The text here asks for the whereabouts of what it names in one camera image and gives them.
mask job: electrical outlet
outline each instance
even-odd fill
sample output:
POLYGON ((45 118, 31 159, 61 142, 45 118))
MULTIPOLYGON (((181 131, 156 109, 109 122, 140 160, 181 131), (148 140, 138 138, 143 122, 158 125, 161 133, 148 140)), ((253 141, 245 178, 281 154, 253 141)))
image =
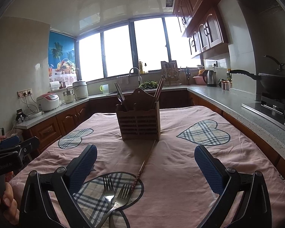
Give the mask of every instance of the electrical outlet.
POLYGON ((25 96, 29 95, 28 94, 29 92, 30 92, 30 94, 33 94, 33 91, 30 88, 30 89, 27 89, 27 90, 23 90, 23 91, 17 92, 17 96, 18 96, 18 98, 22 98, 22 97, 24 97, 24 94, 25 94, 25 96))
POLYGON ((218 66, 218 62, 217 62, 217 61, 212 62, 212 68, 214 68, 214 67, 216 67, 216 68, 217 68, 217 66, 218 66))

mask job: window frame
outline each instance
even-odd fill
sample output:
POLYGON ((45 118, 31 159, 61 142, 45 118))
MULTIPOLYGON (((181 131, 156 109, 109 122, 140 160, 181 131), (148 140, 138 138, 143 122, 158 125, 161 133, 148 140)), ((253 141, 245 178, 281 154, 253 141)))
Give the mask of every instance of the window frame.
MULTIPOLYGON (((131 45, 131 54, 132 54, 132 63, 133 63, 133 67, 139 68, 138 66, 138 54, 137 54, 137 45, 136 45, 136 35, 135 35, 135 27, 134 27, 134 22, 135 21, 140 21, 140 20, 145 20, 145 19, 153 19, 153 18, 162 18, 162 22, 163 22, 163 29, 164 29, 164 33, 165 33, 165 39, 166 39, 166 49, 167 49, 167 54, 168 54, 168 59, 169 61, 171 61, 171 50, 170 50, 170 44, 169 44, 169 38, 168 38, 168 32, 167 32, 167 27, 166 27, 166 21, 165 21, 165 17, 175 17, 175 15, 173 14, 164 14, 164 15, 154 15, 154 16, 144 16, 144 17, 137 17, 137 18, 133 18, 133 19, 129 19, 129 20, 125 20, 122 22, 118 22, 118 23, 114 23, 102 28, 98 28, 98 29, 93 29, 91 31, 85 32, 82 35, 80 35, 79 37, 76 38, 76 43, 75 43, 75 54, 76 54, 76 68, 77 71, 77 79, 81 80, 81 68, 80 68, 80 60, 79 60, 79 41, 81 39, 84 39, 86 37, 89 37, 93 34, 96 33, 100 33, 100 44, 101 44, 101 55, 102 55, 102 67, 103 67, 103 74, 104 77, 101 79, 97 79, 97 80, 92 80, 92 81, 87 81, 87 83, 93 83, 93 82, 98 82, 98 81, 103 81, 103 80, 107 80, 107 79, 114 79, 120 76, 127 76, 128 74, 121 74, 121 75, 115 75, 115 76, 110 76, 108 77, 108 73, 107 73, 107 66, 106 66, 106 62, 105 62, 105 44, 104 44, 104 31, 113 29, 113 28, 117 28, 117 27, 121 27, 121 26, 125 26, 128 25, 129 27, 129 37, 130 37, 130 45, 131 45)), ((161 69, 158 70, 150 70, 149 73, 156 73, 156 72, 161 72, 161 69)), ((138 70, 134 69, 134 73, 131 73, 131 75, 138 75, 138 70)))

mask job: plaid heart patch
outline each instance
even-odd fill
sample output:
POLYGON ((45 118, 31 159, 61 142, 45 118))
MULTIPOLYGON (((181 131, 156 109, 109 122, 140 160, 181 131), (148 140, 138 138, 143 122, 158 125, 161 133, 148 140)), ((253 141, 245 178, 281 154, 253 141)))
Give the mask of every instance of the plaid heart patch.
POLYGON ((198 145, 218 146, 230 141, 230 135, 217 129, 216 121, 207 119, 195 123, 176 137, 191 141, 198 145))
POLYGON ((77 147, 82 142, 82 137, 87 136, 93 132, 94 130, 91 128, 84 128, 72 131, 71 133, 67 134, 59 140, 58 146, 61 149, 71 149, 77 147))
MULTIPOLYGON (((114 187, 115 196, 118 196, 124 184, 132 184, 135 180, 135 175, 127 172, 111 172, 105 175, 98 176, 86 183, 81 187, 78 193, 73 194, 73 197, 86 217, 90 220, 93 226, 96 226, 102 217, 109 211, 108 203, 103 195, 104 185, 103 176, 110 175, 114 187)), ((113 212, 113 220, 115 227, 118 228, 130 228, 129 221, 122 211, 134 203, 136 203, 143 195, 144 186, 139 179, 136 187, 131 195, 128 204, 118 211, 113 212)), ((109 219, 102 226, 103 228, 109 228, 109 219)))

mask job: chopstick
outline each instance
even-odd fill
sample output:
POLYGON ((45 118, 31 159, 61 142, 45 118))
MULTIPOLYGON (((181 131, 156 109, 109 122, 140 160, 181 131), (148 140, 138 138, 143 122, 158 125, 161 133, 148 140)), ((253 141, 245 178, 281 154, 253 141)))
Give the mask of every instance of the chopstick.
POLYGON ((154 103, 156 102, 156 97, 157 97, 157 94, 158 94, 158 92, 159 92, 160 85, 161 85, 162 81, 163 81, 163 78, 160 80, 160 82, 159 82, 158 85, 157 85, 157 89, 156 89, 156 92, 155 92, 155 94, 154 94, 154 98, 153 98, 153 100, 152 100, 152 103, 151 103, 151 106, 150 106, 150 110, 152 109, 154 103))
POLYGON ((164 85, 164 83, 165 83, 165 78, 162 78, 162 82, 161 82, 161 85, 160 85, 160 88, 159 88, 159 91, 158 91, 158 93, 157 93, 157 96, 156 96, 156 99, 155 99, 155 102, 157 102, 158 101, 158 99, 159 99, 159 97, 160 97, 160 93, 161 93, 161 90, 163 89, 163 85, 164 85))
POLYGON ((147 157, 146 157, 145 160, 143 161, 143 164, 142 164, 142 166, 140 167, 140 170, 139 170, 139 172, 138 172, 138 174, 137 174, 137 176, 136 176, 134 182, 132 183, 132 186, 131 186, 131 194, 132 194, 133 191, 134 191, 134 188, 135 188, 135 186, 136 186, 136 184, 137 184, 137 181, 138 181, 139 178, 140 178, 140 175, 142 174, 142 172, 143 172, 143 170, 144 170, 144 168, 145 168, 146 163, 148 162, 148 159, 149 159, 149 157, 150 157, 150 155, 151 155, 151 152, 152 152, 152 149, 153 149, 153 147, 154 147, 154 145, 155 145, 155 142, 156 142, 156 140, 154 140, 153 145, 152 145, 152 147, 151 147, 151 149, 150 149, 150 151, 149 151, 149 154, 147 155, 147 157))
POLYGON ((125 104, 125 96, 122 94, 122 90, 120 89, 120 87, 119 87, 117 82, 115 82, 115 86, 116 86, 117 93, 120 96, 120 99, 121 99, 121 102, 122 102, 123 106, 125 107, 126 111, 128 111, 128 108, 127 108, 127 106, 125 104))

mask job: rice cooker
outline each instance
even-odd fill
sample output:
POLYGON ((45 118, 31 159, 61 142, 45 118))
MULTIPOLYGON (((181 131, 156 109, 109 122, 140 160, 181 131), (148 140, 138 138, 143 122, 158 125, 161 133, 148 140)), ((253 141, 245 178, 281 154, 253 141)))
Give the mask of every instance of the rice cooker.
POLYGON ((54 110, 59 106, 59 96, 55 93, 42 94, 37 98, 37 105, 43 112, 54 110))
POLYGON ((89 96, 87 93, 87 83, 85 81, 75 81, 73 82, 74 94, 76 94, 77 99, 83 99, 89 96))

